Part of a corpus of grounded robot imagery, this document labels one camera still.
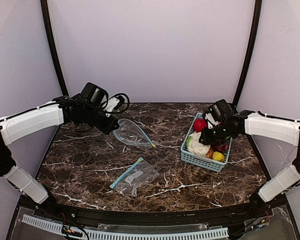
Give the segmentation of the dark red pomegranate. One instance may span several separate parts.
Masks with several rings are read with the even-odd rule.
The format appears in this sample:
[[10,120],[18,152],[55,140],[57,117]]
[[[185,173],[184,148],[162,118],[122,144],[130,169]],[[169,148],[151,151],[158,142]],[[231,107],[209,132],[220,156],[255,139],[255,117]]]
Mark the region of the dark red pomegranate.
[[213,149],[215,152],[219,152],[219,153],[226,153],[229,149],[229,144],[225,143],[225,144],[214,144],[213,145]]

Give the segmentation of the white cauliflower toy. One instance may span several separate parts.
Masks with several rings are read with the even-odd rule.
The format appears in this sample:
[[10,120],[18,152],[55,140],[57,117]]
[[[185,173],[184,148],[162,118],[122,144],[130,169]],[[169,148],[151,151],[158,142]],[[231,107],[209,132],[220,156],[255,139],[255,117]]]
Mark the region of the white cauliflower toy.
[[211,145],[204,145],[199,142],[199,138],[201,136],[200,132],[193,132],[188,136],[186,139],[186,148],[187,151],[190,153],[193,153],[194,155],[200,156],[200,157],[206,157],[207,152],[209,151]]

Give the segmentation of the clear zip bag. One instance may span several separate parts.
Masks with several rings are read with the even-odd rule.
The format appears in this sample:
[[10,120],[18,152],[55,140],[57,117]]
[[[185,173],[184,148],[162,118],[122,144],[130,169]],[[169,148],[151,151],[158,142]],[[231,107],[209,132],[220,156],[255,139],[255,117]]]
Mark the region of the clear zip bag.
[[155,148],[156,145],[148,135],[132,120],[122,118],[118,120],[119,128],[113,131],[114,136],[121,143],[138,148]]
[[140,187],[152,183],[159,175],[150,163],[140,157],[109,187],[121,195],[136,197]]

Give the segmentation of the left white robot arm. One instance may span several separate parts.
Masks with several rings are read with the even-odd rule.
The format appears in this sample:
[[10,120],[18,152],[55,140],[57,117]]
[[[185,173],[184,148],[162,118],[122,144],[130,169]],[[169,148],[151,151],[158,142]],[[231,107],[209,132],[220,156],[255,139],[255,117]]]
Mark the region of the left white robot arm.
[[14,159],[12,151],[17,143],[30,142],[40,132],[47,133],[68,123],[86,125],[108,135],[119,128],[115,116],[123,111],[123,105],[129,105],[129,98],[123,93],[110,97],[106,90],[88,82],[72,97],[62,95],[42,105],[0,117],[0,177],[39,205],[53,200],[47,188]]

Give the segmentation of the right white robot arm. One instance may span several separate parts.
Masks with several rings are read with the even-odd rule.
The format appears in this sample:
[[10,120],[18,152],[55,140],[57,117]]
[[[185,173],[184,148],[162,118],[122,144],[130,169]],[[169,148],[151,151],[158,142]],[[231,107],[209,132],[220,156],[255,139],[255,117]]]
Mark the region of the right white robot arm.
[[224,99],[210,105],[208,113],[216,125],[201,131],[201,144],[214,145],[225,142],[227,138],[246,135],[265,140],[271,146],[281,143],[292,150],[290,162],[252,195],[253,202],[268,203],[300,184],[300,119],[288,119],[253,110],[238,111],[235,105]]

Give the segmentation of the red round fruit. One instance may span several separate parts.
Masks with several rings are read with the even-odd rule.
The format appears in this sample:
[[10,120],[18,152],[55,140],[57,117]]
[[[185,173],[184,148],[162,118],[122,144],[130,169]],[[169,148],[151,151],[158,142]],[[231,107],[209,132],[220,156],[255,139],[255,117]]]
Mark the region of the red round fruit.
[[208,124],[204,118],[198,118],[194,121],[193,129],[197,133],[200,133],[203,129],[206,129],[207,127]]

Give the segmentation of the yellow lemon toy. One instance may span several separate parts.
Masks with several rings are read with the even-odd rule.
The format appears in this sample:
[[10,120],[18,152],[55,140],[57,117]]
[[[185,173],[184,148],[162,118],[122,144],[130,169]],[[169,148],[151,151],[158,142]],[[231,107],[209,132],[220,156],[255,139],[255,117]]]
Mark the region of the yellow lemon toy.
[[213,154],[212,154],[212,159],[214,161],[217,161],[217,162],[224,162],[225,161],[225,156],[223,153],[221,152],[218,152],[218,151],[215,151]]

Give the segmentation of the orange brown potato toy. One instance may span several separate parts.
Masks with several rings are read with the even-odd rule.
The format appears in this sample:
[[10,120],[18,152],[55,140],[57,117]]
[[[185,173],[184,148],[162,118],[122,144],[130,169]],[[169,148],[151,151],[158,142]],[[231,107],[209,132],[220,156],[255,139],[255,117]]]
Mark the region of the orange brown potato toy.
[[214,154],[214,148],[211,146],[210,149],[208,150],[206,157],[209,159],[213,159],[213,154]]

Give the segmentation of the light blue plastic basket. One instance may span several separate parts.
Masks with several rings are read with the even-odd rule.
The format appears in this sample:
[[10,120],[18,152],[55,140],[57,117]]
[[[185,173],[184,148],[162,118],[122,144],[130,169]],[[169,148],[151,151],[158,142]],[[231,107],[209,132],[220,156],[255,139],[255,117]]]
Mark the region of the light blue plastic basket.
[[195,130],[195,125],[201,120],[208,121],[208,128],[218,124],[213,120],[211,114],[197,113],[181,145],[181,160],[219,173],[228,163],[232,139],[229,138],[220,145],[204,145],[200,143],[201,133]]

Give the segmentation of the left black frame post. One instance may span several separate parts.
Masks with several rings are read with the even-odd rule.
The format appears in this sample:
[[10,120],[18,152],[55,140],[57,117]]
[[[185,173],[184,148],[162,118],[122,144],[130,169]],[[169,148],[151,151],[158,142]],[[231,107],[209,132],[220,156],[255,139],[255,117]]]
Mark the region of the left black frame post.
[[61,90],[61,93],[64,96],[69,96],[69,91],[66,86],[66,81],[63,75],[63,70],[62,70],[62,66],[57,51],[55,36],[53,33],[49,3],[47,0],[40,0],[40,6],[41,6],[42,19],[43,19],[45,34],[48,42],[49,52],[52,59],[54,71],[57,77],[58,85]]

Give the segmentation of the black frame post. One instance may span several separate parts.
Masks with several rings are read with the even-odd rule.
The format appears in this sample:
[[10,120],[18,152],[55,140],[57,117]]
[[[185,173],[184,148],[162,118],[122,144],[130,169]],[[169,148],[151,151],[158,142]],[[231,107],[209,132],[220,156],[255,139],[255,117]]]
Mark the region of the black frame post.
[[251,28],[246,48],[246,53],[241,69],[241,73],[239,76],[238,84],[236,87],[236,91],[232,100],[232,104],[237,107],[243,92],[243,88],[246,82],[246,78],[248,75],[252,55],[254,52],[255,42],[257,38],[258,28],[259,28],[259,22],[260,22],[260,16],[261,16],[261,10],[262,10],[262,0],[255,0],[254,2],[254,10],[253,10],[253,16],[252,16],[252,22],[251,22]]
[[66,81],[63,75],[63,70],[62,70],[62,66],[57,51],[55,36],[53,33],[49,3],[47,0],[40,0],[40,6],[41,6],[42,19],[43,19],[45,34],[48,42],[49,52],[52,59],[54,71],[57,77],[58,85],[61,90],[61,93],[64,96],[69,96],[69,91],[66,86]]

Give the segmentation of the right black frame post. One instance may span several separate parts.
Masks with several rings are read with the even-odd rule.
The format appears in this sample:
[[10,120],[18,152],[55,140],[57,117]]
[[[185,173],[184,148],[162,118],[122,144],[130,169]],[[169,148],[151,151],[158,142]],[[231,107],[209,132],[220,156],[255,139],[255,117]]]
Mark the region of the right black frame post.
[[243,88],[246,82],[246,78],[248,75],[252,55],[254,52],[255,42],[257,38],[258,28],[259,28],[259,22],[260,22],[260,16],[261,16],[261,10],[262,10],[262,0],[255,0],[254,2],[254,10],[253,10],[253,16],[252,16],[252,22],[251,22],[251,28],[246,48],[246,53],[241,69],[241,73],[239,76],[238,84],[236,87],[236,91],[232,100],[232,104],[237,107],[243,92]]

